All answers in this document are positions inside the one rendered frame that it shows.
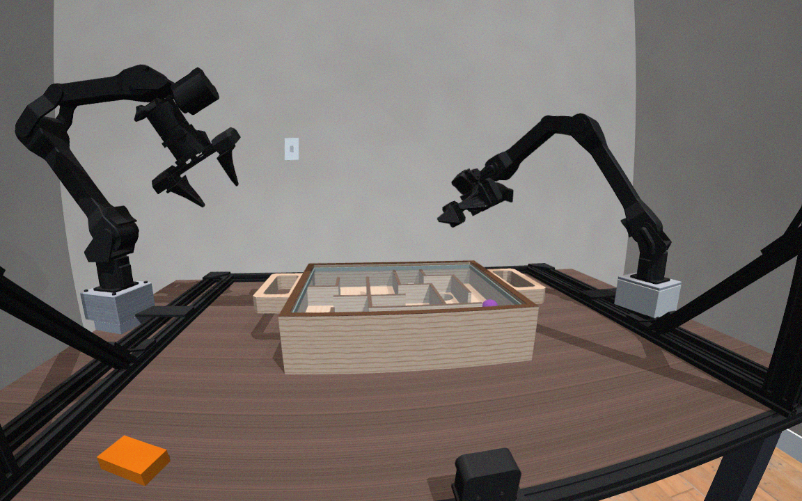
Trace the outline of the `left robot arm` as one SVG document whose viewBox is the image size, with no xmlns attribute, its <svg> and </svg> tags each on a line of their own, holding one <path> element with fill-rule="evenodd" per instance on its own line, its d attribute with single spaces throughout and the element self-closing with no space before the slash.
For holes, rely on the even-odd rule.
<svg viewBox="0 0 802 501">
<path fill-rule="evenodd" d="M 96 262 L 100 284 L 93 291 L 115 293 L 138 285 L 127 255 L 134 252 L 139 230 L 124 205 L 107 202 L 70 151 L 67 130 L 76 107 L 117 100 L 149 102 L 136 106 L 134 121 L 147 117 L 163 136 L 187 120 L 182 112 L 195 115 L 218 99 L 219 92 L 199 67 L 174 83 L 152 67 L 136 65 L 113 77 L 52 83 L 45 94 L 26 105 L 14 132 L 22 145 L 47 161 L 87 216 L 93 240 L 85 255 L 88 262 Z M 45 116 L 58 105 L 56 118 Z"/>
</svg>

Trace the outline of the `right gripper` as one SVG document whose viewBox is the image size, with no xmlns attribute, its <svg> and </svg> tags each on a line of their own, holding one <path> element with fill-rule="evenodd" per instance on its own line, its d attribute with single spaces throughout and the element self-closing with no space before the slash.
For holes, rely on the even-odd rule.
<svg viewBox="0 0 802 501">
<path fill-rule="evenodd" d="M 445 210 L 445 212 L 437 218 L 437 221 L 450 224 L 454 228 L 465 222 L 465 209 L 471 212 L 472 216 L 475 216 L 480 212 L 485 212 L 489 207 L 493 207 L 494 204 L 502 202 L 502 193 L 491 178 L 481 181 L 481 183 L 472 187 L 470 193 L 462 197 L 465 199 L 464 202 L 458 203 L 454 201 L 443 206 L 442 210 Z"/>
</svg>

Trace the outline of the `wooden maze board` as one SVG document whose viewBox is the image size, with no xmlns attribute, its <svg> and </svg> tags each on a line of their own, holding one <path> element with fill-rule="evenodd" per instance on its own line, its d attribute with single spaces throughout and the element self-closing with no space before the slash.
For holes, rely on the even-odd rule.
<svg viewBox="0 0 802 501">
<path fill-rule="evenodd" d="M 280 313 L 285 374 L 400 373 L 532 360 L 545 288 L 475 260 L 308 263 L 253 304 Z"/>
</svg>

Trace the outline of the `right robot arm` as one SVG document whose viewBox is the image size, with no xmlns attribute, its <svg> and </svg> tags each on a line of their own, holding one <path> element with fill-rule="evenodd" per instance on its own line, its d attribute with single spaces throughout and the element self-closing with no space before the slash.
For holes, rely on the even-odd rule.
<svg viewBox="0 0 802 501">
<path fill-rule="evenodd" d="M 509 180 L 521 162 L 553 134 L 569 134 L 575 138 L 577 143 L 592 155 L 593 161 L 597 163 L 615 195 L 620 199 L 626 213 L 626 218 L 620 221 L 623 226 L 626 226 L 628 237 L 633 237 L 638 242 L 640 251 L 637 274 L 630 275 L 630 277 L 655 283 L 655 285 L 670 281 L 670 278 L 664 277 L 664 275 L 667 250 L 671 245 L 671 240 L 663 231 L 662 222 L 640 199 L 626 173 L 620 167 L 620 163 L 615 160 L 597 120 L 586 114 L 577 113 L 572 117 L 544 116 L 537 126 L 531 128 L 510 149 L 488 159 L 486 167 L 481 171 L 477 168 L 464 169 L 456 175 L 452 185 L 462 196 L 465 196 L 468 192 L 470 193 L 474 185 L 487 178 L 491 178 L 495 182 Z M 460 198 L 464 202 L 462 196 Z"/>
</svg>

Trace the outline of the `orange rectangular block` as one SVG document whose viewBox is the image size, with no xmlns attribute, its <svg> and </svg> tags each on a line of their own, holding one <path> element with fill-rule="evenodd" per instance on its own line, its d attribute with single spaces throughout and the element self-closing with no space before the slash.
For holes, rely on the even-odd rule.
<svg viewBox="0 0 802 501">
<path fill-rule="evenodd" d="M 168 450 L 122 436 L 97 457 L 100 468 L 146 486 L 170 462 Z"/>
</svg>

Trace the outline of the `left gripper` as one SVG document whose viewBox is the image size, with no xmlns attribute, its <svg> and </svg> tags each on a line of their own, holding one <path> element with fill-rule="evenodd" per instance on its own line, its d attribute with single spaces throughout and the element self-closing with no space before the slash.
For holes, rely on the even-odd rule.
<svg viewBox="0 0 802 501">
<path fill-rule="evenodd" d="M 154 191 L 160 194 L 165 189 L 169 193 L 172 191 L 178 196 L 182 196 L 204 208 L 205 203 L 203 199 L 196 193 L 188 182 L 187 175 L 181 174 L 187 172 L 188 169 L 194 167 L 198 162 L 203 161 L 205 158 L 218 152 L 219 156 L 217 161 L 221 167 L 225 169 L 226 174 L 236 186 L 239 184 L 235 173 L 235 165 L 233 165 L 232 151 L 235 149 L 235 144 L 241 138 L 235 128 L 227 128 L 225 132 L 217 134 L 212 139 L 211 145 L 205 147 L 198 139 L 197 134 L 192 130 L 192 124 L 187 121 L 182 122 L 164 136 L 160 137 L 163 140 L 162 145 L 168 147 L 169 151 L 176 158 L 176 166 L 173 165 L 165 169 L 162 173 L 152 180 L 152 187 Z M 231 152 L 231 153 L 230 153 Z M 203 154 L 201 154 L 203 153 Z M 199 154 L 198 156 L 196 156 Z M 191 162 L 187 164 L 187 161 Z M 228 159 L 228 161 L 227 161 Z M 179 167 L 180 166 L 180 167 Z M 188 167 L 189 166 L 189 167 Z"/>
</svg>

